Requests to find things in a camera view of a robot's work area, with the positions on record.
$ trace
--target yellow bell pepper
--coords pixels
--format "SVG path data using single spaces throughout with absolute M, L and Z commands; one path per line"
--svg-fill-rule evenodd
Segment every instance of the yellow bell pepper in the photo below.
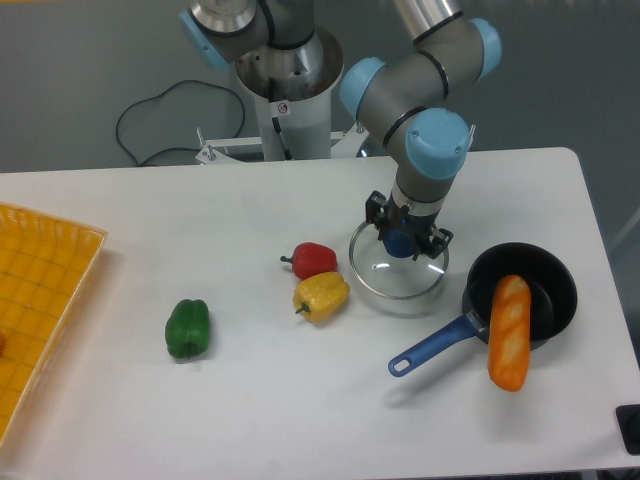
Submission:
M 303 280 L 293 293 L 296 313 L 310 322 L 324 320 L 349 296 L 351 289 L 338 272 L 326 272 Z

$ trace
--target white table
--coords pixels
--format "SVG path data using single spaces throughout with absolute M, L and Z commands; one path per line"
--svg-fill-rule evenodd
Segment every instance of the white table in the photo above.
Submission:
M 634 358 L 576 156 L 470 154 L 438 225 L 455 237 L 436 295 L 382 301 L 357 283 L 351 233 L 388 158 L 0 175 L 0 201 L 109 238 L 66 335 L 0 452 L 0 476 L 72 479 L 377 479 L 630 467 L 615 420 L 640 402 Z M 346 308 L 293 313 L 280 255 L 338 252 Z M 557 255 L 573 322 L 532 354 L 517 394 L 460 343 L 404 378 L 387 362 L 460 312 L 477 255 L 507 241 Z M 205 359 L 176 363 L 164 325 L 183 298 L 212 311 Z

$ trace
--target toy vegetable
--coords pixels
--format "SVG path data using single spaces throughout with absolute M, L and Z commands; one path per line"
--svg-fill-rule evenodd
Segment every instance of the toy vegetable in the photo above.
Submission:
M 298 245 L 291 258 L 280 257 L 283 262 L 293 265 L 293 273 L 300 280 L 319 273 L 334 272 L 338 268 L 336 253 L 329 247 L 317 243 L 305 242 Z
M 498 282 L 489 323 L 489 377 L 504 390 L 517 392 L 529 369 L 531 291 L 518 275 Z
M 209 348 L 211 322 L 209 309 L 202 300 L 181 300 L 173 309 L 164 330 L 169 354 L 191 358 Z
M 338 272 L 325 272 L 298 284 L 293 293 L 296 313 L 310 322 L 324 320 L 335 312 L 349 296 L 349 284 Z

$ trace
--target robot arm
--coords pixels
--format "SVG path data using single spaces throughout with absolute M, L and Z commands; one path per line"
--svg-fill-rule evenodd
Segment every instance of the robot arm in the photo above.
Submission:
M 313 0 L 196 0 L 180 14 L 210 66 L 234 64 L 254 98 L 267 161 L 331 155 L 342 49 L 313 13 Z
M 455 1 L 395 2 L 415 53 L 393 66 L 377 58 L 356 64 L 340 98 L 398 164 L 389 200 L 374 192 L 366 221 L 395 257 L 436 258 L 452 234 L 435 226 L 444 199 L 471 143 L 464 120 L 429 108 L 457 87 L 471 84 L 500 61 L 496 31 L 484 20 L 467 21 Z
M 415 52 L 393 66 L 377 58 L 360 61 L 345 75 L 340 98 L 398 164 L 390 198 L 373 192 L 366 221 L 378 229 L 390 255 L 436 258 L 452 234 L 438 229 L 435 220 L 465 161 L 471 134 L 455 113 L 430 107 L 489 73 L 502 48 L 497 32 L 484 20 L 467 20 L 455 0 L 394 3 Z M 294 158 L 330 156 L 330 122 L 318 133 L 316 125 L 300 128 L 305 121 L 298 117 L 290 126 L 296 135 L 285 138 L 286 119 L 281 126 L 263 106 L 317 99 L 340 77 L 342 52 L 315 26 L 312 0 L 195 0 L 180 19 L 205 60 L 215 68 L 234 62 L 254 94 L 265 158 L 289 158 L 282 155 L 289 146 Z M 304 120 L 317 116 L 301 106 L 297 110 L 311 113 Z M 278 139 L 276 148 L 270 138 Z M 314 142 L 323 143 L 315 148 Z

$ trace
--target blue pan handle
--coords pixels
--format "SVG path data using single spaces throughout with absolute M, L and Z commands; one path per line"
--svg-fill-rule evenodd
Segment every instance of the blue pan handle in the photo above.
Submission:
M 450 346 L 476 336 L 480 330 L 467 315 L 461 315 L 433 335 L 415 344 L 389 362 L 389 372 L 402 377 Z

